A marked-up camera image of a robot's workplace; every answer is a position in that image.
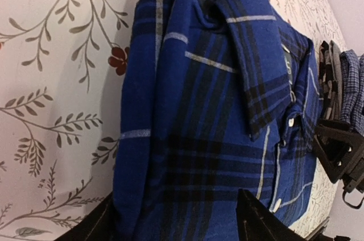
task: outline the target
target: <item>black stripe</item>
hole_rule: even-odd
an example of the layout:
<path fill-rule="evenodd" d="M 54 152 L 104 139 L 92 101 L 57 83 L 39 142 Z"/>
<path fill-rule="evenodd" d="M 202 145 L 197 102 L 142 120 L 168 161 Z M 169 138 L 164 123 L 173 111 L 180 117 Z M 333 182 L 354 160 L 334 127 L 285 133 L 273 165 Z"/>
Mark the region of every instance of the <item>black stripe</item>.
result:
<path fill-rule="evenodd" d="M 201 47 L 196 46 L 196 49 L 193 51 L 193 53 L 196 53 L 196 54 L 205 53 L 205 56 L 207 58 L 214 58 L 214 59 L 217 59 L 222 56 L 222 55 L 220 55 L 221 46 L 222 46 L 221 38 L 217 38 L 216 35 L 212 35 L 209 32 L 204 32 L 203 34 L 201 34 L 200 37 L 208 39 L 210 43 L 213 38 L 211 52 L 209 54 L 207 54 L 206 49 L 202 49 Z M 221 81 L 219 79 L 219 77 L 217 78 L 217 81 L 214 85 L 214 89 L 212 91 L 212 97 L 210 98 L 210 100 L 206 100 L 206 95 L 209 91 L 209 88 L 211 87 L 213 77 L 215 75 L 217 75 L 216 73 L 219 71 L 220 71 L 220 73 L 221 72 L 225 73 L 221 70 L 217 70 L 217 69 L 213 69 L 213 68 L 205 67 L 205 69 L 204 69 L 204 72 L 203 72 L 202 78 L 201 78 L 201 82 L 197 89 L 196 98 L 194 100 L 191 119 L 190 119 L 190 122 L 188 123 L 187 136 L 190 136 L 190 137 L 196 136 L 198 127 L 202 125 L 200 137 L 203 139 L 207 139 L 209 137 L 210 129 L 212 128 L 212 123 L 213 123 L 215 114 L 209 114 L 209 111 L 207 111 L 203 123 L 200 122 L 200 117 L 201 117 L 203 108 L 207 103 L 209 105 L 215 106 L 216 108 L 218 106 L 218 102 L 221 98 L 221 93 L 222 93 L 222 89 L 223 89 L 223 86 L 219 87 L 219 84 L 223 84 L 224 83 L 223 80 Z M 191 145 L 191 148 L 188 148 L 188 149 L 182 148 L 183 152 L 185 150 L 187 150 L 187 151 L 192 150 L 194 152 L 196 152 L 196 151 L 206 152 L 207 151 L 208 143 L 205 143 L 202 140 L 195 141 L 195 142 L 196 143 L 194 145 Z M 201 178 L 198 176 L 195 177 L 195 175 L 193 175 L 193 174 L 188 174 L 188 175 L 182 176 L 178 179 L 181 179 L 181 181 L 184 181 L 188 184 L 193 184 L 193 185 L 202 184 L 202 183 L 200 183 Z M 173 237 L 174 240 L 180 240 L 180 237 L 183 234 L 183 229 L 184 229 L 184 226 L 186 223 L 186 217 L 187 217 L 187 210 L 188 210 L 187 208 L 188 208 L 187 205 L 178 206 L 177 217 L 184 217 L 184 219 L 179 220 L 180 223 L 179 223 L 179 226 L 176 228 L 176 231 L 175 231 L 175 234 Z"/>
<path fill-rule="evenodd" d="M 178 165 L 178 159 L 182 159 L 183 162 L 181 163 L 182 166 Z M 209 159 L 211 161 L 217 160 L 219 161 L 219 172 L 237 172 L 237 173 L 255 173 L 260 174 L 260 166 L 251 166 L 252 163 L 250 161 L 235 161 L 235 160 L 225 160 L 220 158 L 218 155 L 213 155 L 210 157 L 206 157 L 204 155 L 201 156 L 192 156 L 192 155 L 169 155 L 168 157 L 168 166 L 170 168 L 170 172 L 175 172 L 174 169 L 185 169 L 185 170 L 198 170 L 198 169 L 206 169 L 206 160 Z M 269 172 L 270 170 L 274 170 L 274 164 L 266 164 L 266 169 Z"/>
<path fill-rule="evenodd" d="M 220 115 L 219 121 L 217 123 L 217 128 L 215 131 L 214 141 L 216 141 L 216 142 L 219 142 L 219 141 L 222 142 L 224 140 L 226 126 L 227 126 L 229 118 L 230 118 L 231 107 L 233 105 L 233 100 L 234 100 L 233 96 L 234 96 L 235 88 L 233 86 L 234 85 L 233 74 L 229 73 L 227 78 L 228 79 L 230 78 L 230 80 L 229 80 L 229 84 L 227 85 L 227 92 L 225 95 L 224 102 L 222 104 L 221 115 Z M 216 147 L 216 149 L 214 149 L 214 151 L 215 152 L 221 151 L 221 145 L 220 145 L 220 148 Z M 208 169 L 212 169 L 212 170 L 216 171 L 218 169 L 218 162 L 215 160 L 210 162 L 208 164 Z M 215 173 L 213 175 L 213 177 L 214 177 L 214 181 L 216 181 L 217 173 Z M 207 199 L 209 199 L 210 197 L 217 200 L 216 195 L 213 192 L 205 192 L 204 211 L 203 211 L 203 215 L 202 215 L 203 220 L 201 221 L 201 228 L 198 232 L 198 240 L 203 240 L 205 238 L 205 235 L 209 228 L 209 223 L 210 223 L 210 219 L 211 219 L 211 215 L 212 215 L 212 208 L 213 208 L 213 204 L 211 202 L 207 202 Z"/>
<path fill-rule="evenodd" d="M 193 146 L 196 144 L 203 144 L 203 145 L 209 145 L 210 150 L 208 152 L 205 151 L 195 151 L 193 149 Z M 231 162 L 229 159 L 224 159 L 221 154 L 223 153 L 226 156 L 232 156 L 232 157 L 244 157 L 247 159 L 257 159 L 259 160 L 259 164 L 262 158 L 262 149 L 254 146 L 247 146 L 247 145 L 240 145 L 240 144 L 231 144 L 231 143 L 223 143 L 221 151 L 219 148 L 216 148 L 214 145 L 218 144 L 220 145 L 221 142 L 214 142 L 209 139 L 195 139 L 195 138 L 185 138 L 181 137 L 179 135 L 170 135 L 168 137 L 168 148 L 174 149 L 175 151 L 170 151 L 167 155 L 169 159 L 172 159 L 173 157 L 186 157 L 188 159 L 191 157 L 191 159 L 194 159 L 195 157 L 205 157 L 206 159 L 219 159 L 227 162 Z M 177 153 L 178 150 L 183 149 L 184 153 Z M 157 159 L 159 159 L 160 156 L 166 155 L 166 152 L 162 147 L 159 147 L 156 149 L 156 151 L 153 153 Z M 173 168 L 176 168 L 177 164 L 175 162 L 177 161 L 171 161 Z M 184 162 L 178 163 L 178 166 L 181 166 L 181 168 L 184 168 L 186 165 Z"/>
<path fill-rule="evenodd" d="M 178 204 L 180 202 L 187 202 L 190 203 L 193 202 L 196 198 L 201 198 L 201 192 L 198 190 L 180 190 L 180 191 L 165 191 L 165 194 L 168 195 L 169 193 L 172 194 L 179 194 L 178 198 L 180 199 L 180 201 L 178 202 Z M 237 200 L 237 194 L 238 194 L 238 189 L 234 189 L 234 190 L 227 190 L 227 191 L 216 191 L 214 190 L 214 188 L 211 188 L 211 190 L 208 190 L 208 193 L 205 195 L 204 197 L 204 203 L 207 204 L 209 202 L 209 204 L 212 206 L 213 202 L 216 201 L 236 201 Z M 200 217 L 200 213 L 196 211 L 196 215 L 197 215 L 197 219 Z"/>
<path fill-rule="evenodd" d="M 201 36 L 198 39 L 198 42 L 196 43 L 197 47 L 200 47 L 201 50 L 206 51 L 210 42 L 210 37 L 207 32 L 202 31 Z M 201 65 L 201 63 L 196 62 L 194 60 L 190 60 L 188 70 L 186 73 L 186 78 L 184 81 L 184 87 L 183 92 L 181 95 L 181 100 L 179 102 L 180 106 L 177 110 L 177 115 L 174 120 L 174 124 L 172 126 L 172 133 L 173 134 L 180 134 L 181 133 L 181 127 L 185 124 L 185 119 L 187 117 L 188 109 L 189 109 L 189 102 L 192 98 L 192 92 L 193 88 L 195 86 L 196 78 L 198 75 L 198 72 L 200 68 L 203 68 L 204 66 Z M 171 198 L 173 200 L 181 200 L 180 194 L 173 194 L 173 192 L 165 194 L 164 201 L 171 201 Z M 168 239 L 170 236 L 170 233 L 173 229 L 175 229 L 175 225 L 172 225 L 171 218 L 173 217 L 173 211 L 174 207 L 167 207 L 165 206 L 163 211 L 163 218 L 162 218 L 162 225 L 165 225 L 165 227 L 161 227 L 160 236 L 163 240 Z"/>
<path fill-rule="evenodd" d="M 206 112 L 206 117 L 204 119 L 204 122 L 202 123 L 203 127 L 202 127 L 202 131 L 201 131 L 201 135 L 200 135 L 200 138 L 202 138 L 202 139 L 208 139 L 210 137 L 213 123 L 214 123 L 216 117 L 218 116 L 217 115 L 218 105 L 220 102 L 224 101 L 224 98 L 226 98 L 226 96 L 224 96 L 224 97 L 222 96 L 222 92 L 224 90 L 227 75 L 228 75 L 228 73 L 224 72 L 224 71 L 219 71 L 219 73 L 218 73 L 216 84 L 214 86 L 212 95 L 208 102 L 208 109 Z M 223 140 L 223 138 L 215 139 L 216 143 L 214 143 L 214 144 L 211 144 L 210 142 L 206 143 L 205 148 L 201 148 L 201 151 L 205 152 L 205 153 L 211 153 L 211 152 L 219 153 L 220 146 L 222 144 L 221 143 L 222 140 Z M 205 167 L 207 169 L 214 171 L 215 168 L 211 166 L 211 162 L 212 162 L 212 160 L 210 158 L 206 157 L 206 159 L 205 159 L 206 166 Z M 209 174 L 206 177 L 211 178 L 213 180 L 215 175 Z M 206 177 L 205 176 L 195 177 L 191 184 L 202 185 L 202 186 L 208 185 L 207 184 L 208 180 L 206 180 Z M 195 193 L 195 195 L 196 195 L 196 199 L 199 198 L 199 200 L 191 202 L 191 205 L 192 205 L 191 208 L 192 208 L 192 210 L 196 210 L 197 212 L 199 212 L 199 209 L 201 206 L 200 202 L 204 200 L 203 199 L 204 195 L 203 195 L 202 190 L 197 191 L 197 193 Z M 203 217 L 204 221 L 209 222 L 210 217 L 206 217 L 204 214 L 202 215 L 202 217 Z M 187 228 L 187 236 L 186 236 L 187 240 L 193 239 L 193 236 L 195 235 L 195 231 L 197 230 L 196 227 L 198 224 L 198 218 L 199 218 L 198 215 L 191 216 L 190 221 L 188 223 L 188 228 Z"/>
<path fill-rule="evenodd" d="M 209 169 L 203 170 L 204 172 L 168 172 L 166 177 L 166 185 L 178 189 L 180 186 L 219 186 L 219 187 L 257 187 L 259 177 L 241 177 L 221 174 L 218 169 L 219 160 L 209 159 L 207 160 Z M 270 178 L 265 177 L 266 181 L 271 181 Z M 196 201 L 204 201 L 203 196 L 196 198 Z"/>

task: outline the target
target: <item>blue plaid shirt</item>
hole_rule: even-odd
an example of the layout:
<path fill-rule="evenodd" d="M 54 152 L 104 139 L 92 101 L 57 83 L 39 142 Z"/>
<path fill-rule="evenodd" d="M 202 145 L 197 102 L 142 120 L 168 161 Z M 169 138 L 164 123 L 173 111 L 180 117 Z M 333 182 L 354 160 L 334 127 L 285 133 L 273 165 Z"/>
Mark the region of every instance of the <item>blue plaid shirt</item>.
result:
<path fill-rule="evenodd" d="M 239 188 L 292 224 L 316 167 L 317 85 L 312 41 L 268 0 L 140 0 L 122 90 L 116 240 L 238 240 Z"/>

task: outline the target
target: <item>shirt button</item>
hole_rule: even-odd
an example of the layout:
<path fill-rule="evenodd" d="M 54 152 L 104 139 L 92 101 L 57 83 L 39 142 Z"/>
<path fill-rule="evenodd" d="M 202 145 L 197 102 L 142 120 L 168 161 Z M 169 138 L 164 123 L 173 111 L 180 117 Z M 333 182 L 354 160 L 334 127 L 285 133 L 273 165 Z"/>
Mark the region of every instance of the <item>shirt button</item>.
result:
<path fill-rule="evenodd" d="M 282 203 L 282 199 L 278 198 L 277 202 L 274 205 L 273 213 L 276 213 L 280 207 L 280 204 Z"/>
<path fill-rule="evenodd" d="M 295 124 L 295 119 L 289 119 L 288 126 L 292 127 Z"/>

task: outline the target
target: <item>branch pattern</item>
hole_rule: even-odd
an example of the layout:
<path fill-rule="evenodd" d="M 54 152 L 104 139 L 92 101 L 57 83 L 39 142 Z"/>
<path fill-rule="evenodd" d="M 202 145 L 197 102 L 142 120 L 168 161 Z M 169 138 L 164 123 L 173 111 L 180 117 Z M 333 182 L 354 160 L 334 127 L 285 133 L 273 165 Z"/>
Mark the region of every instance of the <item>branch pattern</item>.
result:
<path fill-rule="evenodd" d="M 104 164 L 108 161 L 110 155 L 113 159 L 116 158 L 116 154 L 119 149 L 120 139 L 113 139 L 111 137 L 105 137 L 101 140 L 105 145 L 100 145 L 97 147 L 96 152 L 92 153 L 92 165 L 97 164 L 101 160 L 101 164 Z"/>
<path fill-rule="evenodd" d="M 11 203 L 8 203 L 5 205 L 3 209 L 1 209 L 0 212 L 0 231 L 4 228 L 8 227 L 9 225 L 13 224 L 16 221 L 19 221 L 21 219 L 45 219 L 50 222 L 53 222 L 55 225 L 60 227 L 66 227 L 66 228 L 72 228 L 76 224 L 80 223 L 83 219 L 83 217 L 78 216 L 75 218 L 72 218 L 71 216 L 67 216 L 65 218 L 61 218 L 61 214 L 59 211 L 61 208 L 64 207 L 82 207 L 87 204 L 91 203 L 98 203 L 101 202 L 104 198 L 103 197 L 94 197 L 94 198 L 83 198 L 82 193 L 83 191 L 89 186 L 89 184 L 92 181 L 92 178 L 85 182 L 84 180 L 81 180 L 81 186 L 76 188 L 73 192 L 69 192 L 68 197 L 66 200 L 62 200 L 59 203 L 56 203 L 56 184 L 55 184 L 55 175 L 56 175 L 56 163 L 54 162 L 53 166 L 50 167 L 49 172 L 49 178 L 47 180 L 47 184 L 45 186 L 45 190 L 47 191 L 47 196 L 43 200 L 45 207 L 41 210 L 34 211 L 30 210 L 28 213 L 19 215 L 7 222 L 3 221 L 6 217 L 6 214 L 9 212 L 10 208 L 12 207 Z M 40 235 L 43 234 L 45 230 L 40 230 L 36 228 L 30 228 L 30 227 L 22 227 L 15 231 L 16 237 L 27 237 L 32 235 Z"/>
<path fill-rule="evenodd" d="M 54 4 L 47 11 L 45 17 L 35 26 L 31 28 L 24 28 L 13 18 L 9 18 L 10 25 L 14 27 L 18 32 L 15 34 L 6 34 L 0 32 L 0 43 L 5 43 L 7 41 L 10 41 L 12 39 L 18 38 L 23 35 L 27 35 L 27 37 L 25 38 L 25 42 L 34 43 L 34 46 L 36 47 L 35 55 L 30 59 L 23 61 L 22 66 L 27 67 L 36 64 L 38 71 L 40 72 L 43 71 L 44 69 L 43 56 L 50 55 L 50 51 L 45 47 L 45 44 L 51 42 L 52 35 L 55 34 L 55 32 L 52 32 L 48 26 L 49 18 L 52 15 L 60 17 L 58 19 L 58 24 L 63 24 L 67 17 L 70 20 L 70 22 L 74 22 L 76 20 L 75 13 L 77 13 L 77 11 L 75 11 L 75 9 L 79 8 L 83 3 L 77 0 L 66 0 L 65 3 L 62 3 L 62 1 L 63 0 L 55 0 Z M 116 46 L 116 44 L 110 40 L 111 33 L 106 32 L 105 26 L 101 21 L 102 19 L 105 19 L 105 17 L 107 16 L 108 12 L 107 9 L 109 9 L 110 14 L 116 17 L 115 27 L 117 30 L 121 30 L 122 27 L 129 28 L 129 25 L 125 20 L 125 18 L 128 16 L 128 13 L 116 10 L 109 3 L 108 0 L 102 0 L 102 9 L 100 10 L 96 9 L 94 4 L 95 0 L 88 0 L 88 1 L 91 8 L 90 12 L 92 13 L 90 22 L 85 25 L 76 26 L 69 29 L 69 32 L 72 34 L 78 34 L 88 29 L 88 34 L 86 35 L 85 41 L 80 47 L 78 47 L 72 53 L 71 57 L 72 61 L 75 61 L 81 50 L 83 50 L 82 60 L 85 66 L 85 74 L 79 79 L 78 82 L 80 84 L 86 85 L 87 93 L 89 93 L 90 91 L 90 68 L 94 69 L 97 66 L 97 64 L 92 62 L 88 52 L 89 50 L 92 51 L 100 50 L 99 44 L 97 44 L 92 37 L 93 31 L 96 29 L 94 21 L 97 21 L 99 29 L 102 31 L 105 40 L 107 41 L 108 45 L 110 45 L 111 48 Z"/>
<path fill-rule="evenodd" d="M 25 119 L 26 114 L 30 117 L 37 117 L 37 109 L 46 107 L 45 102 L 51 102 L 53 98 L 47 94 L 47 88 L 44 90 L 38 89 L 36 92 L 9 100 L 4 107 L 0 107 L 0 112 L 3 112 L 19 121 L 21 121 L 27 131 L 28 137 L 19 139 L 18 150 L 14 154 L 14 160 L 20 164 L 30 162 L 28 173 L 31 176 L 37 177 L 40 174 L 43 165 L 44 153 L 46 147 L 44 144 L 34 137 L 32 128 L 40 128 L 56 134 L 56 144 L 62 148 L 63 142 L 68 145 L 80 143 L 81 134 L 78 132 L 84 129 L 90 130 L 92 127 L 99 127 L 103 124 L 97 114 L 85 114 L 83 112 L 74 115 L 70 113 L 63 119 L 60 116 L 54 126 L 48 127 L 37 124 L 30 119 Z"/>

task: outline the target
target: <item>plaid pattern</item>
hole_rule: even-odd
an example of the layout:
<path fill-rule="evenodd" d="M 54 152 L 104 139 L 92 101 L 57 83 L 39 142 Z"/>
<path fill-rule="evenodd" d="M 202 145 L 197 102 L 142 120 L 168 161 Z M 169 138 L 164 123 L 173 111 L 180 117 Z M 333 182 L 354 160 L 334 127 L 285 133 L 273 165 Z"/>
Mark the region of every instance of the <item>plaid pattern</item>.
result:
<path fill-rule="evenodd" d="M 312 41 L 268 0 L 140 0 L 122 90 L 115 239 L 238 240 L 239 188 L 279 207 L 286 225 L 297 220 L 316 167 L 317 84 Z"/>
<path fill-rule="evenodd" d="M 359 93 L 351 113 L 351 126 L 353 130 L 364 135 L 364 55 L 359 60 Z"/>
<path fill-rule="evenodd" d="M 358 56 L 351 49 L 340 54 L 342 83 L 344 96 L 340 120 L 351 124 L 351 112 L 359 94 L 359 60 Z"/>

